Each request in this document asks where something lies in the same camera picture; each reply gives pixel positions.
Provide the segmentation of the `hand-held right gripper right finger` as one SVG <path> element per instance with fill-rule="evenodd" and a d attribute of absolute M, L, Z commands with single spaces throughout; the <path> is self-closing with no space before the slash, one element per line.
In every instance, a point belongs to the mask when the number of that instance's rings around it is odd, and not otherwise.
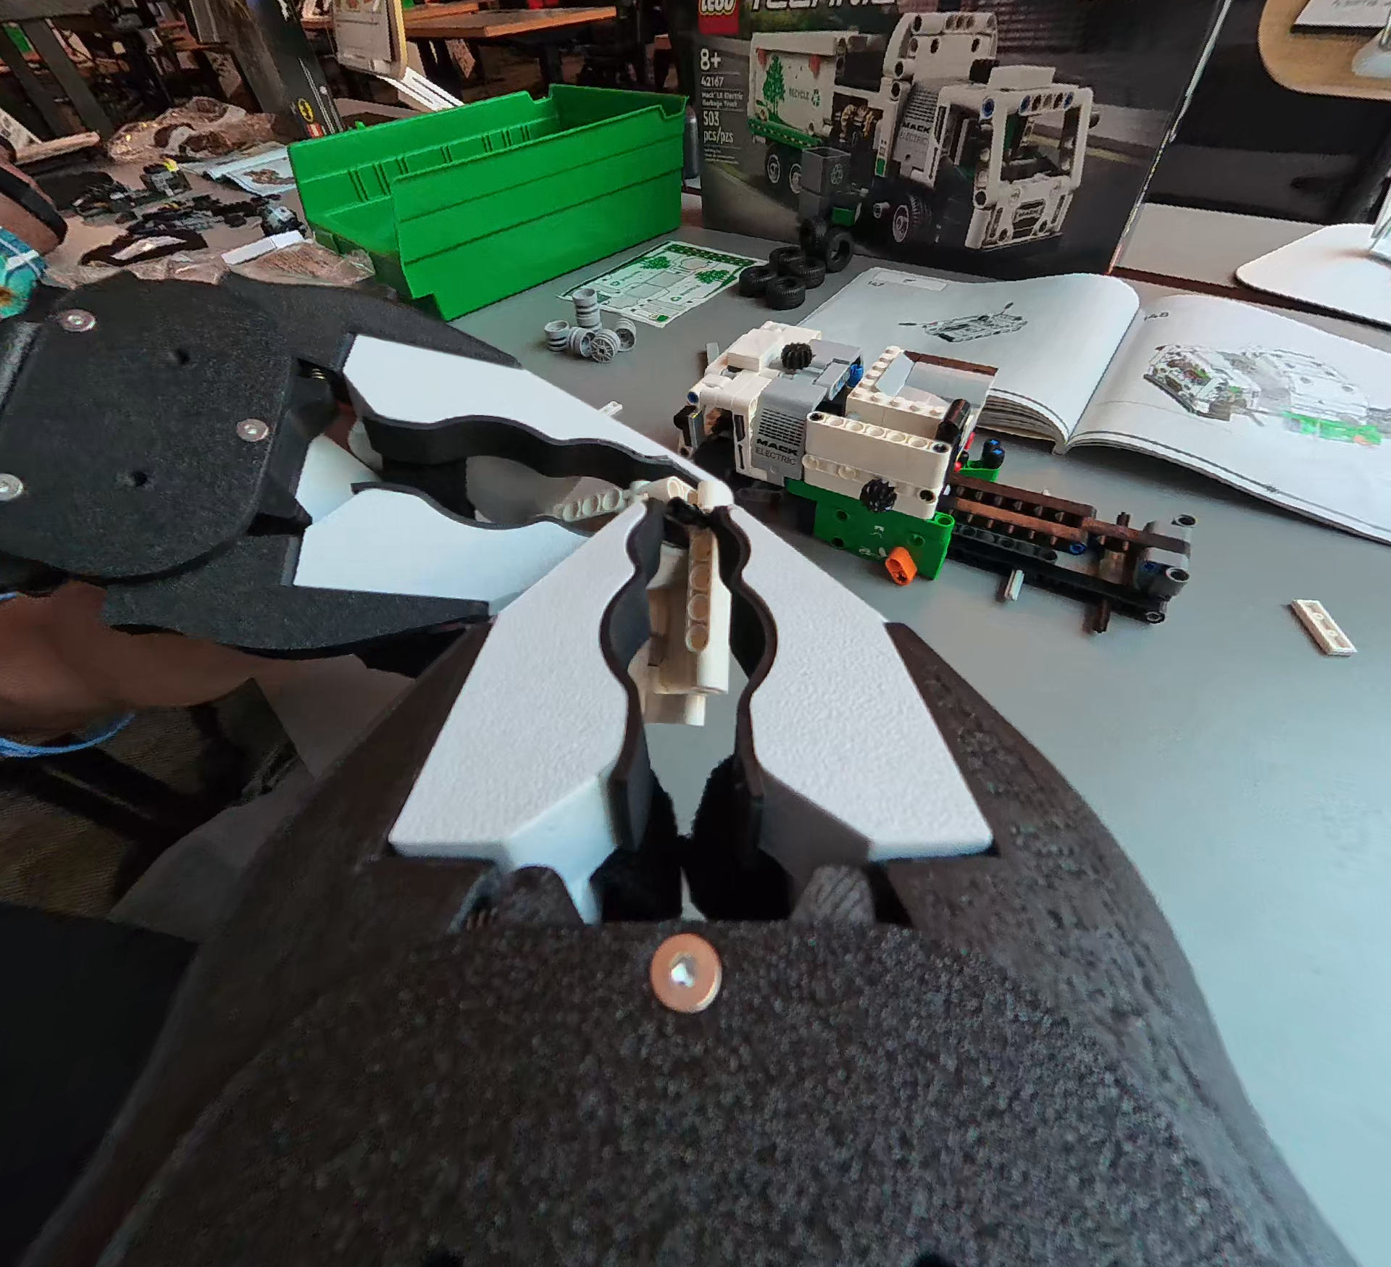
<path fill-rule="evenodd" d="M 891 862 L 993 849 L 930 707 L 868 603 L 742 509 L 712 523 L 732 591 L 742 851 Z"/>

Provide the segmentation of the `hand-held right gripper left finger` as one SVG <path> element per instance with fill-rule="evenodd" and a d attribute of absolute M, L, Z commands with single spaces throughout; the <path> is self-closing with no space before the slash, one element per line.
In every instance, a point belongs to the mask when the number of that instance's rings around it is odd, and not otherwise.
<path fill-rule="evenodd" d="M 669 918 L 669 799 L 637 682 L 666 513 L 640 501 L 507 606 L 390 830 L 404 856 L 556 870 L 582 919 Z"/>

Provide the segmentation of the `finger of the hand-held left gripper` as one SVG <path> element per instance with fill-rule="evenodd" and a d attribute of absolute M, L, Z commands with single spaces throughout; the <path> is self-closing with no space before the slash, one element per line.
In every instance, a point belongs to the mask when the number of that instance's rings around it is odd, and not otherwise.
<path fill-rule="evenodd" d="M 476 603 L 488 616 L 559 577 L 560 591 L 614 585 L 614 536 L 537 517 L 520 528 L 449 514 L 426 496 L 364 483 L 301 538 L 294 588 Z"/>
<path fill-rule="evenodd" d="M 342 376 L 382 483 L 413 491 L 462 491 L 465 464 L 502 458 L 540 478 L 598 478 L 618 488 L 679 478 L 709 481 L 692 461 L 507 366 L 502 355 L 426 350 L 355 337 Z"/>

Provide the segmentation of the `white lego subassembly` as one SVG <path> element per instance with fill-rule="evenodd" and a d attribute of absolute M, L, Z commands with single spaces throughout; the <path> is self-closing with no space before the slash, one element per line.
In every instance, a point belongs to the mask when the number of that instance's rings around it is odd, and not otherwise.
<path fill-rule="evenodd" d="M 637 481 L 630 488 L 578 481 L 546 514 L 576 528 L 598 528 L 634 504 L 666 509 L 672 499 L 709 514 L 734 501 L 715 478 L 699 483 L 682 478 Z M 703 726 L 705 703 L 728 692 L 732 656 L 732 593 L 719 580 L 715 532 L 696 532 L 689 548 L 660 543 L 660 562 L 648 580 L 648 622 L 648 642 L 627 665 L 644 723 Z"/>

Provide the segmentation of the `partly built lego truck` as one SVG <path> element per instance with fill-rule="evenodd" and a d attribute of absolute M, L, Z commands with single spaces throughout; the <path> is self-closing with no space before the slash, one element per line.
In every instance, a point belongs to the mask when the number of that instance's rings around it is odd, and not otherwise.
<path fill-rule="evenodd" d="M 763 322 L 712 354 L 674 415 L 677 451 L 732 487 L 783 491 L 821 543 L 896 585 L 946 559 L 1159 624 L 1191 581 L 1191 517 L 1131 528 L 1088 504 L 1000 483 L 1004 447 L 978 441 L 998 370 L 896 344 L 864 354 L 805 325 Z"/>

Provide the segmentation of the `pile of black lego tyres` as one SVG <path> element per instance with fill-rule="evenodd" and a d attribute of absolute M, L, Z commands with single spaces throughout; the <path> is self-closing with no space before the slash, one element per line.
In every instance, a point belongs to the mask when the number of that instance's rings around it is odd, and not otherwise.
<path fill-rule="evenodd" d="M 773 311 L 792 311 L 809 289 L 825 287 L 826 276 L 854 260 L 854 231 L 821 218 L 805 219 L 792 247 L 768 253 L 766 264 L 742 267 L 738 293 Z"/>

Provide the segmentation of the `dark lego set box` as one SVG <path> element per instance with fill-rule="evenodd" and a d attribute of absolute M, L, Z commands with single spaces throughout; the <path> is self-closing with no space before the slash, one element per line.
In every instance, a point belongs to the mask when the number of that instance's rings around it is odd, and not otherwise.
<path fill-rule="evenodd" d="M 1107 273 L 1231 0 L 692 0 L 705 227 Z"/>

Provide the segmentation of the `person's left hand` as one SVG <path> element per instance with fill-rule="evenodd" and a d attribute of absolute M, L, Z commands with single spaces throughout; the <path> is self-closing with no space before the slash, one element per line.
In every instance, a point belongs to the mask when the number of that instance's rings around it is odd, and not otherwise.
<path fill-rule="evenodd" d="M 4 736 L 45 740 L 129 713 L 212 703 L 268 668 L 242 650 L 100 622 L 105 593 L 70 581 L 4 600 Z"/>

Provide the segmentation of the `group of grey wheel hubs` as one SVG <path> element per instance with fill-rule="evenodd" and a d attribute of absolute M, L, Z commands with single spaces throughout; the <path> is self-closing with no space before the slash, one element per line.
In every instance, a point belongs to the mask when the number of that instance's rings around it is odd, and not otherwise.
<path fill-rule="evenodd" d="M 637 325 L 630 318 L 605 322 L 596 287 L 573 289 L 570 305 L 573 322 L 553 318 L 544 325 L 546 350 L 586 363 L 614 363 L 637 348 Z"/>

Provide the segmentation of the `green plastic bin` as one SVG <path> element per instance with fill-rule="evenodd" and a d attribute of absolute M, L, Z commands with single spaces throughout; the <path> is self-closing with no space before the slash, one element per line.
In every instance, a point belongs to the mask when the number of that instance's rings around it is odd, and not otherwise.
<path fill-rule="evenodd" d="M 303 219 L 440 318 L 679 227 L 685 99 L 553 83 L 288 144 Z"/>

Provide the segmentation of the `green printed sticker sheet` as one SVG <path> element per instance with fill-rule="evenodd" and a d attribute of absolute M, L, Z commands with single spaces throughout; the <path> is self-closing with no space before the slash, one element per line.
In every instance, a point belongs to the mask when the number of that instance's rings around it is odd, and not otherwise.
<path fill-rule="evenodd" d="M 602 313 L 666 328 L 734 287 L 741 273 L 754 264 L 754 257 L 738 253 L 666 241 L 605 276 L 566 287 L 560 296 L 570 302 L 589 287 Z"/>

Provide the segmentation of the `clear plastic bags pile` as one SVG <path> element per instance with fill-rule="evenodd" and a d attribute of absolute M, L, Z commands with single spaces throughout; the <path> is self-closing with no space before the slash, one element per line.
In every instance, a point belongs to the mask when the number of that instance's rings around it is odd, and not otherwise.
<path fill-rule="evenodd" d="M 281 137 L 267 112 L 192 99 L 116 128 L 100 159 L 44 170 L 41 185 L 67 219 L 44 283 L 132 276 L 372 289 L 364 253 L 312 237 Z"/>

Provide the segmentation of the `open instruction booklet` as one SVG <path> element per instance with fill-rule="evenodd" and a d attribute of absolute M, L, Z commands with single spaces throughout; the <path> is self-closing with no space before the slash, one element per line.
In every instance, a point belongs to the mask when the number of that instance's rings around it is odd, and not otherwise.
<path fill-rule="evenodd" d="M 1104 276 L 955 283 L 868 270 L 805 318 L 864 363 L 884 348 L 995 367 L 982 422 L 1110 447 L 1387 543 L 1387 354 L 1272 311 Z"/>

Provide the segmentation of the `dark tall cardboard box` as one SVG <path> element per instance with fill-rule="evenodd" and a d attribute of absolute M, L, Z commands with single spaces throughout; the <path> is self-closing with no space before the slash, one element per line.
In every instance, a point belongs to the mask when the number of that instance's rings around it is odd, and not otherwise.
<path fill-rule="evenodd" d="M 320 60 L 291 0 L 186 0 L 202 44 L 220 44 L 249 94 L 294 141 L 342 130 Z"/>

